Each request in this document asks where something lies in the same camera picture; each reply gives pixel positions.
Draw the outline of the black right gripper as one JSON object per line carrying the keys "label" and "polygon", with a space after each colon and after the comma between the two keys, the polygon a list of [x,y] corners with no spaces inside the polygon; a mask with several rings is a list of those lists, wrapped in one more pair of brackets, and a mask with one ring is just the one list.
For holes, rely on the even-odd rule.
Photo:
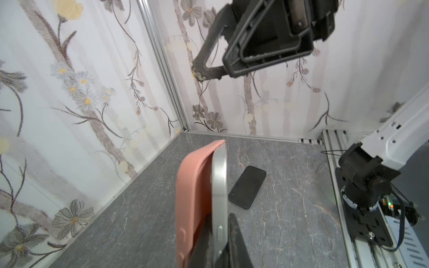
{"label": "black right gripper", "polygon": [[[338,1],[233,1],[216,15],[200,52],[192,62],[198,82],[237,78],[308,55],[313,41],[335,29]],[[223,66],[207,61],[219,37],[227,41]]]}

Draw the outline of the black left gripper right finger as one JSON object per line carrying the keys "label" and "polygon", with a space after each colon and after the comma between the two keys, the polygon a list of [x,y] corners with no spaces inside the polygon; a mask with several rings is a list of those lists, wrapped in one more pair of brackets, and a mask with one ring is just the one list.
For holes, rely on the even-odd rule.
{"label": "black left gripper right finger", "polygon": [[236,215],[230,213],[228,221],[228,268],[253,268]]}

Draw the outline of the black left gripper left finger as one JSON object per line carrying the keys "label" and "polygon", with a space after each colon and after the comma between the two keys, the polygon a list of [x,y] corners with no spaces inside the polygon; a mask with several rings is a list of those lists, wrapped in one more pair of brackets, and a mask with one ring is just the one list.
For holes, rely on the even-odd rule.
{"label": "black left gripper left finger", "polygon": [[213,233],[212,215],[208,214],[203,221],[197,242],[193,248],[187,268],[213,267]]}

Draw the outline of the pink phone case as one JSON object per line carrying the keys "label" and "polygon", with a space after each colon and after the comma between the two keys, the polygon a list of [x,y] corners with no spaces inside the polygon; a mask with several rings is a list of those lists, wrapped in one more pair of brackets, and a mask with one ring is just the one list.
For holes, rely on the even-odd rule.
{"label": "pink phone case", "polygon": [[216,140],[189,153],[182,161],[175,189],[175,242],[177,267],[189,264],[201,224],[212,212],[212,154],[225,143]]}

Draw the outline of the phone with black screen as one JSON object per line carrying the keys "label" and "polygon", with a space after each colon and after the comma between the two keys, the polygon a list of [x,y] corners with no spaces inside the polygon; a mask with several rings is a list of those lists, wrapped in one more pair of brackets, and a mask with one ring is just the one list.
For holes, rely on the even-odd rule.
{"label": "phone with black screen", "polygon": [[228,243],[227,148],[222,140],[212,156],[213,267]]}

